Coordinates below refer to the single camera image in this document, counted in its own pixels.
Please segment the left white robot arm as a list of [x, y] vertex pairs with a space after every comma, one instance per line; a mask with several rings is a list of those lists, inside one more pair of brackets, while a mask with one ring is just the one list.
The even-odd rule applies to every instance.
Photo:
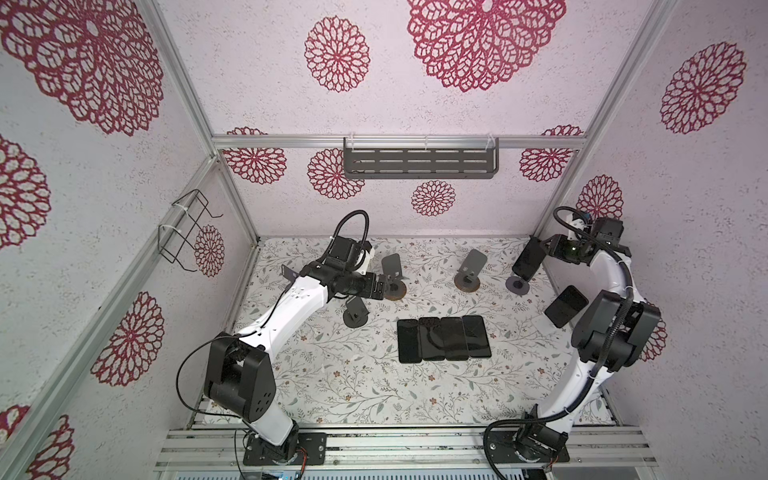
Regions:
[[370, 241], [334, 237], [306, 264], [275, 304], [235, 334], [211, 342], [204, 394], [235, 414], [273, 447], [293, 448], [298, 425], [275, 400], [272, 360], [297, 330], [336, 296], [381, 300], [383, 281], [368, 270]]

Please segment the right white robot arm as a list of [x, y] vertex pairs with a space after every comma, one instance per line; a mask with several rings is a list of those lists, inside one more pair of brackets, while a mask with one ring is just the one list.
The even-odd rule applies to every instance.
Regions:
[[556, 208], [553, 216], [568, 233], [548, 240], [548, 255], [588, 265], [598, 289], [573, 327], [574, 353], [565, 372], [535, 410], [547, 428], [568, 434], [601, 384], [639, 359], [661, 312], [646, 301], [633, 280], [632, 253], [620, 242], [620, 220], [593, 218], [566, 206]]

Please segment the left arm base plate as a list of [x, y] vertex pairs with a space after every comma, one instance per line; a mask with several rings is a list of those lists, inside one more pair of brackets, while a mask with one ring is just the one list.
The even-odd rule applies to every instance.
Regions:
[[294, 432], [279, 446], [250, 436], [243, 456], [245, 466], [317, 466], [325, 463], [328, 435]]

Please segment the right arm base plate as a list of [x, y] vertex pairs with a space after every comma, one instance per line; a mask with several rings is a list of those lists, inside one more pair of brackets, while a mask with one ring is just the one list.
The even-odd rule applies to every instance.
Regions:
[[546, 426], [492, 431], [485, 446], [495, 463], [567, 463], [568, 435]]

